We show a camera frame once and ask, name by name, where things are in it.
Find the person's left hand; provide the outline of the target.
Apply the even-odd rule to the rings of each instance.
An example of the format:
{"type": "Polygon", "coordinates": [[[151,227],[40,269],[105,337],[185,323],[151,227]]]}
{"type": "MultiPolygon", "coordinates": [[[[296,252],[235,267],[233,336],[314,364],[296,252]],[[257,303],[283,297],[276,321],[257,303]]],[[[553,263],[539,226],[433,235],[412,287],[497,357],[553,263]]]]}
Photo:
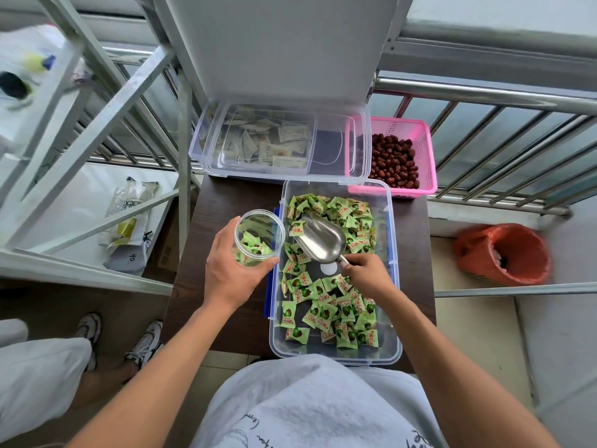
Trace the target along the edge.
{"type": "Polygon", "coordinates": [[[205,266],[204,305],[231,316],[278,263],[279,258],[273,257],[251,268],[239,263],[214,266],[211,247],[205,266]]]}

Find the person's right hand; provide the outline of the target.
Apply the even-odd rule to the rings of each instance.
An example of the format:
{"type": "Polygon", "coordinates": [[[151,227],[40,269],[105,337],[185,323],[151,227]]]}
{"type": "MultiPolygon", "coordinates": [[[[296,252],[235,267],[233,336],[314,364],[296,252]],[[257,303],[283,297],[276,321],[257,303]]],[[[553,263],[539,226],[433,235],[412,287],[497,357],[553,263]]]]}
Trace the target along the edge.
{"type": "Polygon", "coordinates": [[[357,288],[358,291],[383,310],[390,309],[400,292],[380,257],[376,254],[347,254],[345,258],[349,264],[342,267],[363,267],[363,288],[357,288]]]}

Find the clear round plastic jar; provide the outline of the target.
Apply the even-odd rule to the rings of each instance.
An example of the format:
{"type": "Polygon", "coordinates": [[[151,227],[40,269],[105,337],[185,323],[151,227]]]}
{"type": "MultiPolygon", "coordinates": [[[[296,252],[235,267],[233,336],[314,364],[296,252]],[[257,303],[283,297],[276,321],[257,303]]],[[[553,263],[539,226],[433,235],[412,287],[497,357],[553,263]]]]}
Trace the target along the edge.
{"type": "Polygon", "coordinates": [[[241,216],[236,225],[236,238],[235,245],[233,246],[234,254],[236,247],[240,246],[240,239],[245,231],[250,231],[252,234],[266,241],[274,251],[273,257],[280,257],[282,244],[286,237],[286,228],[276,214],[271,211],[258,209],[246,212],[241,216]]]}

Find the metal scoop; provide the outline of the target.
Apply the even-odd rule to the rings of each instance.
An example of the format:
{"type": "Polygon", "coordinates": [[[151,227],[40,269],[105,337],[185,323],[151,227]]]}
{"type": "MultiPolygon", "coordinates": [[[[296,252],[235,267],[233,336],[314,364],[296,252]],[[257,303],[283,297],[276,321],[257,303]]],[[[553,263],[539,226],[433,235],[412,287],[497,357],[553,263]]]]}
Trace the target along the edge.
{"type": "Polygon", "coordinates": [[[339,226],[316,214],[305,215],[302,221],[303,234],[296,237],[296,241],[312,260],[324,264],[349,264],[344,256],[346,234],[339,226]]]}

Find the person's right forearm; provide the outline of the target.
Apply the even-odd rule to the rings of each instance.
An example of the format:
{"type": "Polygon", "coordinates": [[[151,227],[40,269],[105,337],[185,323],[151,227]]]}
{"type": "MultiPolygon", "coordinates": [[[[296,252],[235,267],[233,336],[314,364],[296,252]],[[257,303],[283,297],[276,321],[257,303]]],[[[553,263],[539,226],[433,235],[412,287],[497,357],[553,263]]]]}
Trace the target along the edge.
{"type": "Polygon", "coordinates": [[[396,329],[450,448],[561,448],[525,406],[392,283],[374,282],[371,295],[396,329]]]}

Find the person's left forearm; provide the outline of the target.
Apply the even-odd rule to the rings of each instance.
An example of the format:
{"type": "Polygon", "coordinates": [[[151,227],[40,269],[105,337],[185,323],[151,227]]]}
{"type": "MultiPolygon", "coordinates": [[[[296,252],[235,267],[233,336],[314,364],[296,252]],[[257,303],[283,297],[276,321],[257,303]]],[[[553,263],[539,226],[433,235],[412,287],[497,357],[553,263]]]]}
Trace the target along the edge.
{"type": "Polygon", "coordinates": [[[203,304],[65,448],[162,448],[206,353],[237,308],[235,301],[203,304]]]}

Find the few green candies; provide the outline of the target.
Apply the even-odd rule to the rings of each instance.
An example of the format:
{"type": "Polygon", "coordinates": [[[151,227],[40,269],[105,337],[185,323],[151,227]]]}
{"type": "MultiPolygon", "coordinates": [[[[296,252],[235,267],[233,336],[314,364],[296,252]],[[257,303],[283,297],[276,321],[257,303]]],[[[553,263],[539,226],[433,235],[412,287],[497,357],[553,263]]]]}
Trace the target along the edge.
{"type": "Polygon", "coordinates": [[[235,252],[235,259],[239,264],[251,268],[273,256],[274,251],[266,241],[250,231],[243,232],[240,246],[236,247],[235,252]]]}

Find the clear storage box blue clips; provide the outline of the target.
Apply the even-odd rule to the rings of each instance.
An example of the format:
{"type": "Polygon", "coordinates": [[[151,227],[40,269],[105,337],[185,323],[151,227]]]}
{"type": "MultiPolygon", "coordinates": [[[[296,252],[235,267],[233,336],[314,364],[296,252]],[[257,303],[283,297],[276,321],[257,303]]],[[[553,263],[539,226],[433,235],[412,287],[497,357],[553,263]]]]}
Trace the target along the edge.
{"type": "MultiPolygon", "coordinates": [[[[369,203],[374,225],[377,228],[377,246],[376,252],[389,273],[396,287],[399,287],[398,257],[396,249],[395,225],[393,220],[393,209],[389,189],[386,189],[383,195],[354,195],[347,190],[348,185],[342,185],[337,182],[326,181],[297,181],[288,180],[284,183],[282,189],[282,199],[280,200],[279,216],[286,228],[287,241],[288,221],[285,217],[287,204],[294,195],[315,194],[324,195],[329,198],[335,196],[343,198],[353,198],[359,201],[369,203]]],[[[298,355],[320,354],[331,358],[346,366],[352,367],[380,367],[388,366],[399,360],[402,355],[402,345],[397,337],[390,319],[377,306],[377,330],[378,330],[378,348],[368,348],[360,346],[358,349],[340,349],[336,347],[335,342],[322,343],[319,331],[311,331],[308,343],[302,345],[296,341],[286,341],[286,330],[280,327],[282,315],[283,293],[280,289],[282,278],[282,268],[287,262],[287,256],[282,250],[280,252],[280,262],[268,277],[265,311],[269,319],[269,345],[273,354],[280,358],[291,358],[298,355]]],[[[307,270],[311,276],[322,278],[328,275],[336,275],[341,272],[337,263],[332,263],[333,271],[326,272],[321,269],[321,263],[312,261],[307,265],[307,270]]]]}

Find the pile of green candy packets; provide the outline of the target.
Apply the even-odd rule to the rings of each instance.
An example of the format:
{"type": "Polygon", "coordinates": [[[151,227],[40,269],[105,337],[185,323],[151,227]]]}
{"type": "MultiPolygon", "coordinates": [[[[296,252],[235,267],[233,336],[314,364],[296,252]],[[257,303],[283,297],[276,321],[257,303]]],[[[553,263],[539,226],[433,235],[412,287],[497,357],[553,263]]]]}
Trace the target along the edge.
{"type": "Polygon", "coordinates": [[[344,253],[376,252],[377,228],[369,203],[339,196],[292,196],[285,215],[287,262],[280,281],[280,327],[286,330],[285,340],[306,345],[311,331],[319,331],[322,343],[335,342],[340,349],[378,348],[375,302],[364,297],[349,277],[337,273],[315,278],[308,272],[312,260],[298,244],[306,233],[307,215],[322,216],[341,229],[346,236],[344,253]]]}

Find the cardboard box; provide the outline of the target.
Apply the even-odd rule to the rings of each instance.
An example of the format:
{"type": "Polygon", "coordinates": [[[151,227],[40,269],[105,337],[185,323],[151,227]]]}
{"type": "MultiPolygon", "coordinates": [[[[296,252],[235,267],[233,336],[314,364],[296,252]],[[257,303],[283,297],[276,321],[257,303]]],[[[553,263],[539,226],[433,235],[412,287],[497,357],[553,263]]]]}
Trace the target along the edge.
{"type": "Polygon", "coordinates": [[[180,234],[178,226],[172,225],[168,229],[163,227],[158,240],[160,242],[158,267],[169,272],[177,272],[180,264],[180,234]]]}

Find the white flat pouch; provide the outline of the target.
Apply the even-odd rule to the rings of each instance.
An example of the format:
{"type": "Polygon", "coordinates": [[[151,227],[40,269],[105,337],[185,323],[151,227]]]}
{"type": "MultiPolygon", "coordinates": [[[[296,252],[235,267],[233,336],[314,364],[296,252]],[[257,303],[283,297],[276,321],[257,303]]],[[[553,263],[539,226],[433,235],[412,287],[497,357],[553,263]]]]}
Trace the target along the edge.
{"type": "Polygon", "coordinates": [[[149,231],[143,235],[139,245],[110,247],[109,255],[103,262],[103,266],[111,271],[140,277],[147,265],[152,236],[153,232],[149,231]]]}

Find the clear printed packaging bag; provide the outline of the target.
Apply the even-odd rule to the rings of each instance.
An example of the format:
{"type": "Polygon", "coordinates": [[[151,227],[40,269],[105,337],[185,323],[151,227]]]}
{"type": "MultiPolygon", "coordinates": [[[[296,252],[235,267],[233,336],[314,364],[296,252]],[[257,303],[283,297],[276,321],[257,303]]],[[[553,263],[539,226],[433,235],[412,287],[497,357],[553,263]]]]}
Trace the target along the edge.
{"type": "MultiPolygon", "coordinates": [[[[153,198],[160,187],[157,181],[138,181],[127,177],[124,187],[118,187],[106,211],[106,217],[119,214],[145,203],[153,198]]],[[[139,246],[145,240],[148,224],[149,210],[119,222],[117,225],[107,227],[97,235],[97,245],[107,248],[119,246],[139,246]]]]}

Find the pile of white sachets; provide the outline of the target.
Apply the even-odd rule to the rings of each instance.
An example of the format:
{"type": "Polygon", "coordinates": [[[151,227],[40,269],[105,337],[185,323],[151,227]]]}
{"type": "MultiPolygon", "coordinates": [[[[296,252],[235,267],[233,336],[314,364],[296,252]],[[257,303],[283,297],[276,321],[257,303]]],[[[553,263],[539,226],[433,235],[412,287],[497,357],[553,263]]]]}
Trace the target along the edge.
{"type": "Polygon", "coordinates": [[[312,112],[232,104],[223,116],[214,158],[225,170],[307,172],[316,124],[312,112]]]}

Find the pile of red dates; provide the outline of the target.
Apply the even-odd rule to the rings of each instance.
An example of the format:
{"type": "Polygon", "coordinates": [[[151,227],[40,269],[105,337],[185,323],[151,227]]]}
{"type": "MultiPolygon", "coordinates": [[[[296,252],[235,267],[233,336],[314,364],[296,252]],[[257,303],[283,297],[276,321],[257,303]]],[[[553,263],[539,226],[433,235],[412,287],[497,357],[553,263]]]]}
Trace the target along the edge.
{"type": "Polygon", "coordinates": [[[372,158],[369,179],[380,180],[392,189],[419,189],[419,168],[414,161],[411,140],[395,135],[372,135],[372,158]]]}

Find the white sports shoe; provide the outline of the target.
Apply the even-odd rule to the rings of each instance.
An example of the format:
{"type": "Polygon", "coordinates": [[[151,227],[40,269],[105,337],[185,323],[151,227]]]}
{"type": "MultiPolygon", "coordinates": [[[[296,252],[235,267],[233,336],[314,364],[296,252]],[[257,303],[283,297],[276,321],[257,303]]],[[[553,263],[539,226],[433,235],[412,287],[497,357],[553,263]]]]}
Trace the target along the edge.
{"type": "Polygon", "coordinates": [[[80,319],[75,337],[85,338],[91,343],[91,355],[86,366],[86,371],[94,371],[97,368],[96,345],[101,332],[102,321],[99,313],[90,312],[80,319]]]}
{"type": "Polygon", "coordinates": [[[125,354],[125,361],[132,361],[138,369],[142,369],[162,346],[160,342],[163,321],[154,320],[146,328],[136,345],[125,354]]]}

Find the person's grey shirt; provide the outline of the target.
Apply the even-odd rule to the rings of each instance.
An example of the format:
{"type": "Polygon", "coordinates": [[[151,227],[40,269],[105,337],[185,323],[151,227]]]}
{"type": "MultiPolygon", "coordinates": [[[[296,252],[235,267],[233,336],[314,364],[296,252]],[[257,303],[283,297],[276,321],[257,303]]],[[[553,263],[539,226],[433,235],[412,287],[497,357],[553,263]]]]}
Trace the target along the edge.
{"type": "Polygon", "coordinates": [[[420,381],[318,354],[259,361],[214,394],[189,448],[448,448],[420,381]]]}

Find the pink plastic basket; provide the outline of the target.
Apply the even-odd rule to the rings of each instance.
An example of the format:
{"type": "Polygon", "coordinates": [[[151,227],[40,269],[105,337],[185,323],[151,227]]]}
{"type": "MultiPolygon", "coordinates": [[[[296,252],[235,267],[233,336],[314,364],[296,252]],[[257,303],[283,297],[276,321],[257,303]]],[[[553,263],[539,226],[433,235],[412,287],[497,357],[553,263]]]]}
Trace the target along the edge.
{"type": "Polygon", "coordinates": [[[386,189],[392,198],[417,199],[433,196],[437,191],[437,174],[429,127],[422,120],[402,118],[380,118],[366,116],[363,127],[347,127],[347,150],[345,153],[345,175],[360,176],[368,171],[367,180],[360,185],[348,185],[354,195],[383,195],[386,189]],[[415,150],[414,161],[419,168],[419,189],[392,189],[380,180],[369,179],[372,158],[372,135],[395,135],[411,140],[415,150]]]}

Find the red-lined waste bin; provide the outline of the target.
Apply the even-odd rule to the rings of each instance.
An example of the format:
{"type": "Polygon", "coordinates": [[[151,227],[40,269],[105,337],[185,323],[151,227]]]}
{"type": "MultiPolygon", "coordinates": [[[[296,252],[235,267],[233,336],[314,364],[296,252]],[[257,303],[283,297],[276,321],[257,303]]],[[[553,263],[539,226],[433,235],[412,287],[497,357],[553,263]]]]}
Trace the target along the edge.
{"type": "Polygon", "coordinates": [[[452,245],[459,270],[506,287],[546,284],[552,261],[545,240],[514,223],[471,229],[452,245]]]}

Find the grey metal bar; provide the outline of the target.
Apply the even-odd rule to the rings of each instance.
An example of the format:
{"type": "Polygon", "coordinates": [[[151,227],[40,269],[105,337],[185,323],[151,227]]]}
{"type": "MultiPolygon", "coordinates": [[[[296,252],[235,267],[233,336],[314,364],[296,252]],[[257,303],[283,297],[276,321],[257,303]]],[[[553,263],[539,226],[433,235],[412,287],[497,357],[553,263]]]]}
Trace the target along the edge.
{"type": "Polygon", "coordinates": [[[597,282],[436,291],[435,298],[597,294],[597,282]]]}

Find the white panel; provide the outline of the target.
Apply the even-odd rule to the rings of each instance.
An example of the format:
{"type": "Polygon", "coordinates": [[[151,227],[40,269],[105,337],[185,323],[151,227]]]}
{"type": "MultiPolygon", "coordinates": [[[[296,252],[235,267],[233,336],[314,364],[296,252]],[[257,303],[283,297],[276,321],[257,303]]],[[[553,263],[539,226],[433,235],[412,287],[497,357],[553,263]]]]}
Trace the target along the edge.
{"type": "Polygon", "coordinates": [[[400,0],[152,0],[198,97],[362,105],[400,0]]]}

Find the metal railing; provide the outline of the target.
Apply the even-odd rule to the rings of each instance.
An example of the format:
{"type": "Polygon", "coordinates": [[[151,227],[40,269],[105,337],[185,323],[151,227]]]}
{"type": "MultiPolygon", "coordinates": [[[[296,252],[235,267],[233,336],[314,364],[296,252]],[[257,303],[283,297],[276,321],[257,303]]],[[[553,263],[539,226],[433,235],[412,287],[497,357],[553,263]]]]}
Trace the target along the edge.
{"type": "Polygon", "coordinates": [[[368,102],[429,124],[435,203],[567,218],[597,197],[597,32],[407,20],[368,102]]]}

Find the white trouser leg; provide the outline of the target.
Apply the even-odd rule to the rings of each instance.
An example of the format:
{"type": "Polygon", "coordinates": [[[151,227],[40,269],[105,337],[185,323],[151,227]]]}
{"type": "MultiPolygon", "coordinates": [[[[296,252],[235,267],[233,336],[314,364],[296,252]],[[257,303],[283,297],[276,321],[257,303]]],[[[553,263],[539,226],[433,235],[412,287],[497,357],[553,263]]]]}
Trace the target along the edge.
{"type": "Polygon", "coordinates": [[[0,320],[0,443],[62,416],[92,356],[87,338],[27,337],[24,321],[0,320]]]}

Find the white plastic bag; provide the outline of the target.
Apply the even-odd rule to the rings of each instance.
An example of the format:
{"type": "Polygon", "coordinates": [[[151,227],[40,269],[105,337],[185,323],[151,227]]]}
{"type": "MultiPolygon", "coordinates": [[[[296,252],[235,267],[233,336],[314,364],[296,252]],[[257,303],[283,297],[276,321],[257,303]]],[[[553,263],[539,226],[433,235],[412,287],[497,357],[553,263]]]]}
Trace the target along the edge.
{"type": "Polygon", "coordinates": [[[0,109],[15,112],[33,102],[65,43],[52,24],[0,32],[0,109]]]}

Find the white metal rack frame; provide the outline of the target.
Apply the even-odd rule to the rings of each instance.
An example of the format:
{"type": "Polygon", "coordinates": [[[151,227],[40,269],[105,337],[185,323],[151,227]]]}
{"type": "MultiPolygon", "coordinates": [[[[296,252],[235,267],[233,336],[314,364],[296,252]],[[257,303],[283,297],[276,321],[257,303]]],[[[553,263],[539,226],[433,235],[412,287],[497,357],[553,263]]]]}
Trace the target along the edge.
{"type": "Polygon", "coordinates": [[[33,102],[0,109],[0,287],[21,280],[169,296],[172,284],[106,269],[110,250],[97,235],[149,210],[155,242],[179,190],[199,186],[146,96],[160,79],[173,86],[175,51],[165,34],[148,51],[105,49],[70,0],[36,3],[38,25],[56,26],[66,43],[33,102]],[[127,177],[160,187],[106,217],[127,177]]]}

